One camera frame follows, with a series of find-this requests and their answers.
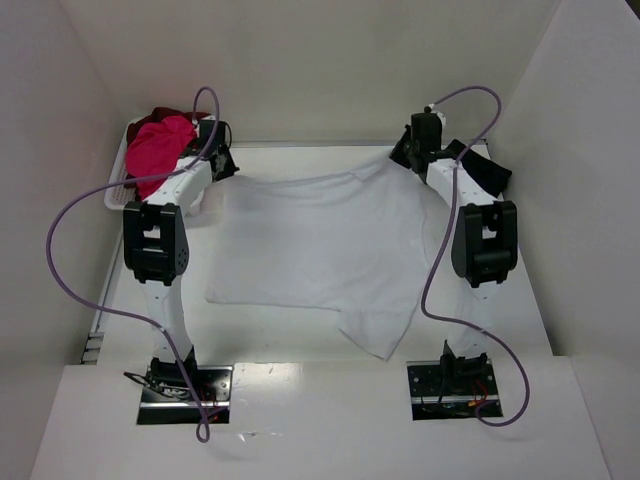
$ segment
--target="white table surface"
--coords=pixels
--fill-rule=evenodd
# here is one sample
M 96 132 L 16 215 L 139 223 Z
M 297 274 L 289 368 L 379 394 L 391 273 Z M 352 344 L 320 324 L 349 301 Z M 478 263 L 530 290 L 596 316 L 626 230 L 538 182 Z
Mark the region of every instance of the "white table surface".
M 327 148 L 337 160 L 319 163 Z M 233 154 L 246 175 L 295 178 L 357 165 L 381 148 L 389 147 Z M 478 151 L 486 154 L 484 147 Z M 212 426 L 207 445 L 197 442 L 191 425 L 136 426 L 140 388 L 122 370 L 144 372 L 153 349 L 149 330 L 106 316 L 98 365 L 65 370 L 32 478 L 609 478 L 571 364 L 551 354 L 522 261 L 496 296 L 492 330 L 528 370 L 527 414 L 502 429 L 473 419 L 413 422 L 406 361 L 437 359 L 448 327 L 416 316 L 385 363 L 346 339 L 331 312 L 207 303 L 208 256 L 215 248 L 207 240 L 219 200 L 210 188 L 205 213 L 186 222 L 192 261 L 183 301 L 199 363 L 236 364 L 231 423 Z M 435 194 L 433 201 L 442 203 L 444 222 L 444 202 Z M 443 267 L 429 304 L 455 313 L 466 287 L 449 262 Z M 121 260 L 106 303 L 144 312 L 140 289 Z M 522 401 L 522 380 L 499 348 L 492 346 L 490 355 L 510 416 Z

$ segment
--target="white basket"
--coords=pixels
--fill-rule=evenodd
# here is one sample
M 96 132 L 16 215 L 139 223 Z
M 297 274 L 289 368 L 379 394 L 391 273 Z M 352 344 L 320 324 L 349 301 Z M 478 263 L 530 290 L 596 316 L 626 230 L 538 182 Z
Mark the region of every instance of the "white basket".
M 142 117 L 134 118 L 124 129 L 120 148 L 118 149 L 118 155 L 116 155 L 116 161 L 113 164 L 111 176 L 109 177 L 109 183 L 119 182 L 127 178 L 127 168 L 124 161 L 125 154 L 127 153 L 127 129 L 129 128 L 129 125 L 137 122 L 141 118 Z M 109 210 L 124 210 L 124 206 L 127 202 L 135 200 L 135 197 L 135 188 L 124 188 L 122 185 L 118 185 L 114 188 L 108 188 L 104 192 L 104 204 Z

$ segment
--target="white t-shirt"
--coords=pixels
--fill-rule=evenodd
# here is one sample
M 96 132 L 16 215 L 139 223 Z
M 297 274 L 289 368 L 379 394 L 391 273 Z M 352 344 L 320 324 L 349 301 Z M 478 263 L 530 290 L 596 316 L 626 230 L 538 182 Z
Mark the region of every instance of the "white t-shirt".
M 345 335 L 388 359 L 429 271 L 427 187 L 386 155 L 344 173 L 282 182 L 238 175 L 221 186 L 207 300 L 336 310 Z

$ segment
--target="red cloth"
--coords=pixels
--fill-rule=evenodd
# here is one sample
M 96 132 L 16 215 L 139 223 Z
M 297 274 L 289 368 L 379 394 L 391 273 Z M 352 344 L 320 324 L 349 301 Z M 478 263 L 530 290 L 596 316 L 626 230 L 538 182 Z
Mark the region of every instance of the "red cloth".
M 200 120 L 209 114 L 206 112 L 196 112 L 196 120 Z M 184 117 L 185 120 L 191 121 L 192 113 L 184 113 L 180 110 L 174 110 L 173 108 L 168 107 L 156 107 L 152 110 L 151 115 L 147 115 L 141 120 L 138 120 L 136 123 L 132 123 L 127 127 L 127 147 L 130 146 L 133 141 L 136 139 L 138 132 L 140 129 L 148 123 L 160 123 L 167 117 L 175 117 L 181 116 Z
M 180 154 L 194 138 L 193 125 L 183 117 L 167 117 L 160 123 L 143 125 L 127 150 L 127 172 L 136 178 L 172 172 Z M 163 183 L 164 180 L 138 183 L 140 198 L 144 200 Z

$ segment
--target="white side wall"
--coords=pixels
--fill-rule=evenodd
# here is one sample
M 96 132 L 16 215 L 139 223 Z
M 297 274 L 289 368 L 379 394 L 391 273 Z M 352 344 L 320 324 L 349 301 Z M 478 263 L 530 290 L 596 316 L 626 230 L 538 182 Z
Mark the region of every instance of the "white side wall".
M 45 235 L 64 203 L 108 178 L 124 125 L 55 0 L 2 2 L 0 63 L 0 477 L 24 479 L 93 318 L 54 284 Z M 90 298 L 117 218 L 93 198 L 60 229 L 61 270 Z
M 640 21 L 623 0 L 563 0 L 490 146 L 614 479 L 640 470 L 639 141 Z
M 61 0 L 129 118 L 201 84 L 240 140 L 397 140 L 469 82 L 515 89 L 559 0 Z M 471 138 L 493 108 L 447 104 Z

